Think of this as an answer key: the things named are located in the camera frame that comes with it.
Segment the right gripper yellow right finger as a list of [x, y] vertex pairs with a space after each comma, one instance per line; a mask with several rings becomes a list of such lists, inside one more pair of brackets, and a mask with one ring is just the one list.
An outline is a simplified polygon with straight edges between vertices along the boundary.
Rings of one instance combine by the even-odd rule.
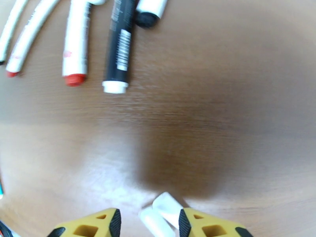
[[245, 226], [213, 215], [183, 208], [179, 215], [180, 237], [254, 237]]

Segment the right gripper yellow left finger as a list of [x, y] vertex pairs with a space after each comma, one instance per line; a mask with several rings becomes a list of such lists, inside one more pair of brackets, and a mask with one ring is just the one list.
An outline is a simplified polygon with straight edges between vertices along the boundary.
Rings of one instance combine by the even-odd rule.
[[120, 237], [120, 230], [120, 210], [108, 208], [58, 224], [47, 237]]

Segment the white pen cap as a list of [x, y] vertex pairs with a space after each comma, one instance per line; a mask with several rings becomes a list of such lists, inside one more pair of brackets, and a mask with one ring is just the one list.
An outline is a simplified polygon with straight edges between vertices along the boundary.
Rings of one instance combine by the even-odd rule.
[[153, 201], [152, 207], [169, 224], [179, 229], [179, 216], [183, 206], [169, 192], [160, 194]]

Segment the clear pen cap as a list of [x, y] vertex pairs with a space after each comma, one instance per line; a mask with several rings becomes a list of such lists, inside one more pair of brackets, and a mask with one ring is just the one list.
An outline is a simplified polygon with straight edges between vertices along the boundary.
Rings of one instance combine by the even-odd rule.
[[171, 226], [152, 207], [142, 209], [139, 218], [154, 237], [176, 237]]

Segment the black marker with white ends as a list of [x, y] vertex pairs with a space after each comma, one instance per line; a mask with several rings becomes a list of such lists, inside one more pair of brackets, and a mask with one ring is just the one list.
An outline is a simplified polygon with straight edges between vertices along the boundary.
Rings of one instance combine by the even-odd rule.
[[124, 94], [129, 86], [129, 60], [136, 0], [114, 0], [103, 91]]

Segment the thick white marker red end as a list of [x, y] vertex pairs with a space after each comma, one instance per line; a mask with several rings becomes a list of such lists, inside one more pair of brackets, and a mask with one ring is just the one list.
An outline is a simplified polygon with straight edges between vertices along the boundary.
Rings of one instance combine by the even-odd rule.
[[70, 87], [81, 85], [87, 77], [90, 11], [86, 0], [71, 0], [62, 63], [62, 76]]

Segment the thin white pen red tip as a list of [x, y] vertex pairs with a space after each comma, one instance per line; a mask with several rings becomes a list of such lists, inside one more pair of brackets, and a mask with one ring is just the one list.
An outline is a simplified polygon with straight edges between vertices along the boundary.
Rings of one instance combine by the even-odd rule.
[[22, 70], [27, 54], [43, 24], [60, 0], [41, 0], [23, 28], [6, 64], [8, 77], [15, 77]]

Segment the thin white pen black tip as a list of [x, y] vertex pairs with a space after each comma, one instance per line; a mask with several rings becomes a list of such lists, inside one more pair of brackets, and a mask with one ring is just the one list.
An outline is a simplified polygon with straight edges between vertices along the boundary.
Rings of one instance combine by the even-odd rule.
[[0, 66], [6, 61], [10, 41], [20, 19], [20, 15], [22, 14], [28, 1], [29, 0], [16, 0], [9, 13], [8, 20], [0, 36]]

